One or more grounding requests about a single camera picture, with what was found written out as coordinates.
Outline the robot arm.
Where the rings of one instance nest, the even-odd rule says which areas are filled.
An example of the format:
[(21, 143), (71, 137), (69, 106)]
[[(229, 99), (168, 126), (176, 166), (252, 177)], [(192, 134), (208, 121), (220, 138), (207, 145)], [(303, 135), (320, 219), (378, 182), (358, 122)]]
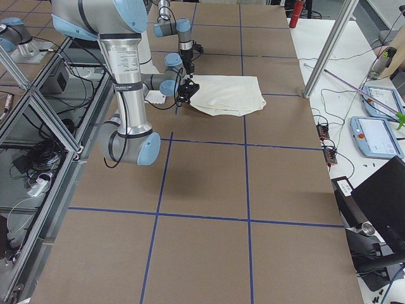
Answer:
[(192, 38), (192, 27), (188, 18), (176, 19), (170, 8), (170, 1), (157, 2), (158, 17), (154, 25), (156, 37), (176, 35), (178, 37), (178, 53), (182, 60), (186, 74), (192, 78), (195, 72), (194, 52), (198, 55), (204, 53), (204, 48)]
[(165, 57), (165, 72), (141, 72), (139, 44), (147, 30), (147, 10), (143, 1), (52, 1), (54, 28), (69, 37), (96, 41), (114, 84), (118, 111), (104, 122), (98, 145), (105, 160), (115, 164), (153, 164), (161, 138), (146, 117), (146, 96), (159, 90), (178, 104), (190, 103), (199, 90), (192, 80), (193, 51), (187, 18), (176, 19), (169, 1), (158, 2), (157, 37), (177, 35), (178, 52)]

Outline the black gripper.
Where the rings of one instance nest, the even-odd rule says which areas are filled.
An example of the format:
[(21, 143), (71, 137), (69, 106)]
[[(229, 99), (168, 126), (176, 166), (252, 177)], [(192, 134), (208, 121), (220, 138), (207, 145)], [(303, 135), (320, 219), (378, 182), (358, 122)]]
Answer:
[(186, 79), (185, 82), (178, 88), (178, 102), (190, 103), (190, 99), (199, 90), (200, 85), (192, 79)]
[(203, 46), (197, 42), (179, 42), (179, 54), (183, 62), (186, 74), (193, 76), (194, 74), (194, 51), (203, 54)]

